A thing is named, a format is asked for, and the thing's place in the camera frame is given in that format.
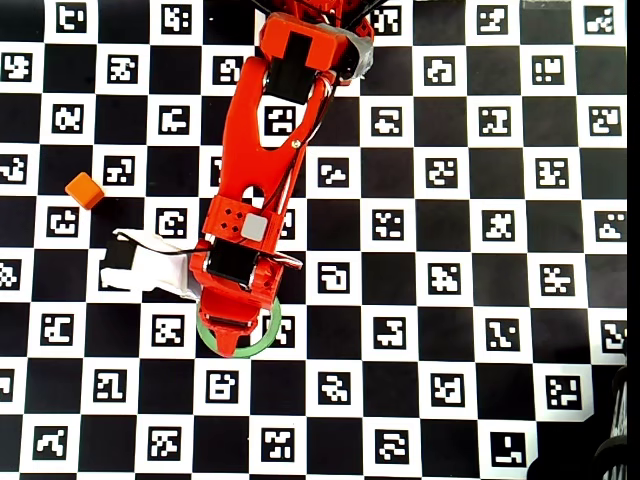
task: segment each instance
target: green ring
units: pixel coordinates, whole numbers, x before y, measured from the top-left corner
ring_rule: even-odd
[[[271,309],[271,322],[269,323],[269,328],[267,328],[267,333],[264,334],[264,337],[248,347],[236,348],[236,351],[233,352],[231,357],[249,358],[269,348],[280,331],[281,322],[282,311],[280,310],[280,302],[276,298],[275,302],[273,302],[273,308]],[[204,344],[209,347],[212,352],[220,355],[218,353],[218,342],[216,342],[216,337],[214,337],[211,331],[204,325],[204,323],[202,323],[202,319],[199,314],[196,315],[196,326],[198,327],[198,335],[200,335]]]

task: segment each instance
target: checkerboard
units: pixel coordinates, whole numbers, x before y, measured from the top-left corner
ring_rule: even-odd
[[[248,0],[0,0],[0,479],[585,465],[627,328],[622,2],[373,12],[375,65],[289,204],[279,250],[305,266],[276,342],[222,359],[194,303],[99,268],[118,227],[193,247],[263,22]],[[303,110],[265,97],[263,144]],[[82,171],[107,194],[90,212],[64,194]]]

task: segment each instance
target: white square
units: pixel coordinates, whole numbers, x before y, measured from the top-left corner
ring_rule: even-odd
[[[360,245],[363,252],[415,252],[415,200],[412,198],[363,198],[360,200]]]
[[[308,417],[362,417],[363,388],[360,360],[307,360],[305,410]],[[350,388],[339,375],[347,374]]]
[[[370,362],[417,362],[418,309],[405,305],[363,305],[360,309],[362,323],[362,359]],[[387,318],[388,334],[376,334],[376,318]]]
[[[150,460],[150,428],[159,427],[168,433],[177,447],[175,432],[180,431],[180,460]],[[136,473],[191,473],[193,461],[193,415],[138,415],[136,424]]]
[[[402,432],[408,436],[408,441],[400,445],[397,440],[398,450],[404,450],[404,455],[409,456],[408,464],[376,463],[376,430]],[[365,475],[385,475],[419,477],[422,475],[422,438],[420,433],[419,418],[382,418],[365,417],[362,419],[362,439],[364,454]]]
[[[255,47],[252,45],[203,45],[202,46],[202,84],[201,93],[206,96],[232,97],[236,92],[236,84],[240,71],[247,58],[255,55]],[[224,72],[214,72],[214,57],[228,57]],[[214,84],[214,75],[224,75],[228,78],[228,85]]]
[[[0,143],[0,155],[5,158],[0,165],[0,195],[7,197],[38,195],[40,145]]]
[[[471,199],[469,208],[473,253],[527,253],[525,200]],[[491,225],[484,224],[485,211],[500,212],[492,215]]]
[[[86,323],[87,305],[84,302],[32,302],[29,311],[28,356],[84,357]],[[72,338],[67,334],[70,330],[73,332]]]
[[[67,427],[66,448],[61,450],[64,460],[34,460],[36,427]],[[20,443],[20,473],[76,473],[80,449],[80,415],[37,414],[22,416],[22,442]]]
[[[491,452],[491,433],[524,434],[525,451],[521,453],[526,458],[526,465],[519,467],[493,466]],[[480,453],[480,476],[482,478],[525,480],[527,469],[538,458],[538,431],[536,422],[523,420],[479,420],[478,447]]]
[[[105,157],[120,157],[107,165]],[[133,171],[133,185],[127,178]],[[144,197],[147,191],[147,147],[144,145],[94,145],[92,177],[106,197]]]
[[[107,254],[106,248],[90,248],[87,254],[87,302],[88,303],[140,303],[142,291],[99,290],[100,262]]]
[[[626,148],[627,146],[627,96],[626,95],[578,95],[578,143],[582,148]],[[611,125],[600,125],[598,129],[616,128],[620,135],[593,135],[590,114],[602,112],[602,107],[611,113]]]
[[[220,189],[222,169],[222,145],[200,147],[200,170],[198,175],[198,196],[213,198]]]
[[[162,12],[178,5],[191,7],[191,13],[176,15],[171,12]],[[190,0],[171,0],[164,2],[151,2],[151,45],[202,45],[202,27],[204,24],[202,2]],[[176,33],[175,28],[181,31],[183,27],[190,25],[190,33]],[[163,33],[163,27],[172,33]]]
[[[0,275],[4,279],[0,284],[0,304],[31,302],[33,248],[0,248]]]
[[[348,273],[345,273],[343,265],[340,264],[349,264]],[[306,256],[305,270],[307,305],[359,306],[362,304],[362,255],[360,252],[309,251]]]
[[[626,308],[590,308],[589,345],[591,346],[592,365],[624,365],[626,357],[622,345],[626,338],[624,330],[608,323],[608,320],[627,322]],[[607,337],[603,342],[603,333]]]
[[[35,42],[0,42],[0,61],[3,54],[31,54],[14,58],[5,56],[5,65],[0,65],[0,71],[4,69],[12,78],[12,81],[0,80],[0,93],[41,93],[44,79],[44,43]]]
[[[468,200],[471,197],[467,147],[416,147],[413,168],[416,198]]]
[[[438,374],[453,374],[455,379],[453,377],[450,380],[444,377],[440,378]],[[418,375],[420,378],[420,418],[478,419],[475,363],[419,362]]]
[[[604,22],[600,25],[598,33],[594,32],[597,25],[589,25],[587,31],[587,21],[585,19],[585,7],[596,6],[611,7],[613,11],[607,17],[613,18],[613,25],[607,23],[607,19],[603,17]],[[573,23],[573,43],[575,45],[593,45],[593,46],[627,46],[627,2],[601,0],[577,0],[571,2],[571,17]]]
[[[98,379],[98,382],[105,383],[103,392],[98,391],[95,384],[96,370],[107,371],[102,372],[106,376]],[[109,370],[126,371],[126,382],[122,381],[122,376]],[[139,375],[139,358],[85,358],[82,363],[80,412],[85,415],[137,415]],[[113,401],[100,398],[105,396]]]
[[[86,249],[91,212],[68,195],[41,195],[36,201],[35,248]]]
[[[307,359],[307,307],[306,305],[284,304],[280,330],[271,347],[258,355],[255,360],[306,360]],[[264,336],[271,313],[260,310],[258,327],[251,333],[251,344],[255,344]]]
[[[194,248],[200,231],[199,214],[200,200],[196,197],[147,197],[144,201],[144,230],[160,235],[165,242],[178,248]]]
[[[110,64],[110,55],[121,58],[121,63]],[[96,93],[103,95],[149,95],[150,56],[151,48],[149,45],[99,43],[96,56]],[[138,81],[136,83],[110,83],[118,79],[120,75],[118,68],[121,65],[137,71]],[[125,68],[122,75],[127,75],[127,70]]]
[[[534,56],[550,58],[534,64]],[[552,76],[545,75],[545,72],[556,74],[562,72],[564,84],[552,84]],[[523,97],[576,96],[578,92],[575,47],[573,45],[520,45],[520,81]]]
[[[360,198],[360,148],[310,146],[305,163],[307,198]]]
[[[607,220],[619,220],[620,215],[624,215],[623,220],[627,221],[627,201],[626,200],[582,200],[582,228],[584,229],[584,253],[586,254],[611,254],[626,255],[627,242],[604,241],[603,238],[608,236],[617,236],[622,239],[620,232],[606,230],[605,225],[596,225],[596,212],[611,212],[607,216]]]
[[[224,372],[229,372],[229,377],[225,377]],[[248,417],[250,402],[251,361],[239,358],[196,358],[194,415]]]
[[[93,93],[42,94],[41,144],[93,145],[95,121],[96,96]],[[59,127],[61,131],[64,128],[65,133],[54,132],[54,126]]]
[[[98,43],[98,0],[69,0],[64,4],[85,6],[86,14],[76,13],[76,9],[73,8],[59,6],[58,2],[45,2],[44,42],[89,45]]]
[[[485,28],[482,33],[478,33],[478,7],[481,6],[496,7],[493,12],[496,14],[493,20],[496,25],[493,29]],[[497,9],[504,10],[501,19]],[[504,31],[504,22],[507,23],[507,32],[501,33]],[[469,0],[466,3],[465,25],[466,44],[469,46],[520,45],[520,0]]]
[[[360,97],[360,146],[413,148],[413,97]]]
[[[509,134],[481,136],[480,117],[489,119],[493,125],[493,131],[510,129]],[[467,129],[470,148],[521,148],[523,146],[522,97],[519,95],[467,97]]]
[[[27,391],[27,357],[2,357],[2,369],[13,370],[13,378],[0,374],[0,398],[11,394],[10,402],[0,402],[0,415],[22,415]]]
[[[293,429],[293,452],[290,455],[293,461],[262,461],[263,430]],[[278,439],[273,438],[271,443],[274,448],[271,452],[278,454]],[[265,475],[304,475],[307,472],[307,419],[293,415],[270,416],[251,415],[249,417],[249,473]]]
[[[140,305],[140,358],[194,358],[196,315],[195,303]],[[160,323],[154,327],[155,316]]]
[[[547,376],[579,377],[580,410],[556,410],[547,405]],[[558,365],[558,364],[533,364],[533,389],[536,404],[536,420],[538,422],[584,422],[593,415],[593,379],[591,378],[591,365]],[[562,404],[565,395],[557,395],[559,399],[552,398]]]
[[[148,99],[147,145],[168,147],[197,147],[200,145],[202,123],[202,97],[200,95],[149,95]],[[160,113],[161,107],[166,110],[162,112],[162,115]],[[174,129],[176,132],[181,131],[185,123],[189,127],[188,134],[169,133]]]
[[[276,245],[279,252],[303,252],[307,249],[307,199],[290,198],[284,228]]]
[[[503,326],[501,319],[517,323]],[[510,341],[512,335],[519,340],[517,349],[517,345]],[[473,338],[477,363],[533,363],[531,312],[528,307],[473,307]]]
[[[413,47],[412,53],[414,96],[465,97],[467,95],[466,46],[416,46]],[[443,59],[443,57],[453,57],[453,64],[448,58]],[[428,66],[425,64],[427,58],[440,61],[429,62]]]
[[[577,147],[525,147],[524,195],[527,200],[580,200],[582,173]],[[568,172],[568,178],[562,178]]]
[[[429,292],[429,265],[453,265],[460,277],[457,285],[459,293]],[[473,307],[473,272],[471,252],[417,252],[416,253],[416,294],[420,307]]]
[[[528,253],[529,305],[531,308],[587,308],[587,270],[582,253]],[[541,265],[572,265],[573,296],[542,295]]]

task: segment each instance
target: black square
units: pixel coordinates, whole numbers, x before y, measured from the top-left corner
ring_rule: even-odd
[[[476,365],[478,418],[535,420],[531,365]]]
[[[420,307],[418,345],[420,360],[473,362],[473,309]]]
[[[40,94],[0,94],[0,126],[0,142],[38,143]]]
[[[194,472],[249,471],[249,417],[195,417]]]
[[[96,45],[45,46],[44,91],[93,93]]]
[[[33,264],[35,302],[84,302],[87,250],[36,250]]]
[[[64,388],[60,388],[64,379]],[[30,358],[25,413],[80,413],[82,359]]]
[[[411,95],[413,76],[411,47],[374,49],[373,67],[360,83],[361,95]]]
[[[359,307],[307,307],[307,358],[359,360]]]
[[[578,95],[626,95],[624,47],[576,47]]]
[[[216,0],[204,2],[203,8],[205,45],[254,44],[253,4],[236,0]]]
[[[587,311],[531,309],[533,361],[535,363],[589,363]]]
[[[44,2],[42,0],[0,4],[0,41],[42,42],[43,40]]]
[[[144,228],[143,198],[107,197],[91,211],[91,248],[106,248],[116,228]]]
[[[66,460],[68,441],[67,426],[33,427],[33,460]]]
[[[530,252],[582,252],[579,201],[527,201]]]
[[[202,97],[202,145],[222,145],[230,97]]]
[[[135,415],[83,415],[78,470],[130,472],[134,469],[135,442]]]
[[[359,200],[308,200],[309,250],[359,250]]]
[[[33,247],[35,213],[35,197],[0,197],[0,247]]]
[[[361,149],[364,198],[413,198],[413,150]]]
[[[148,431],[148,461],[180,461],[182,456],[182,427],[149,427]]]
[[[144,145],[147,142],[147,97],[98,95],[96,143]]]
[[[100,43],[149,43],[149,0],[100,0]]]
[[[627,149],[581,148],[582,197],[627,198]]]
[[[362,420],[360,418],[307,419],[307,470],[309,473],[361,475],[362,460]]]
[[[469,95],[520,95],[518,47],[467,47],[467,72]]]
[[[149,93],[200,94],[201,50],[193,46],[152,46]]]
[[[252,415],[304,415],[304,361],[251,364]]]
[[[87,304],[85,356],[137,357],[139,345],[139,304]]]
[[[529,306],[526,254],[473,254],[473,299],[481,306]]]
[[[149,147],[147,195],[198,196],[198,147]]]
[[[33,53],[3,53],[0,56],[0,82],[31,82]]]
[[[522,115],[525,146],[578,145],[575,97],[524,97]]]
[[[573,43],[571,5],[565,2],[538,4],[528,2],[520,7],[520,41],[523,45],[555,45]]]
[[[93,147],[42,145],[38,195],[65,195],[65,186],[80,172],[91,175]]]
[[[357,147],[360,144],[360,99],[334,98],[309,145]]]
[[[469,149],[469,176],[471,198],[524,198],[522,149]]]
[[[490,442],[493,467],[509,465],[524,468],[527,466],[527,445],[524,433],[491,432]]]
[[[627,256],[587,255],[589,307],[627,308]]]
[[[417,362],[364,362],[365,417],[419,417]]]
[[[414,45],[464,45],[465,6],[458,2],[414,2]]]
[[[193,368],[193,360],[140,360],[138,413],[191,414]]]
[[[469,420],[421,420],[422,475],[478,478],[478,424]]]
[[[3,303],[0,310],[0,357],[26,357],[29,304]]]
[[[413,253],[362,254],[362,302],[365,305],[415,305],[415,278]]]
[[[467,146],[465,97],[416,97],[413,105],[417,147]]]

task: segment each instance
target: orange cube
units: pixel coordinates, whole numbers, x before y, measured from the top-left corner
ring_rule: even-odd
[[[80,173],[64,188],[68,195],[80,204],[85,210],[91,210],[104,198],[104,192],[93,179],[85,172]]]

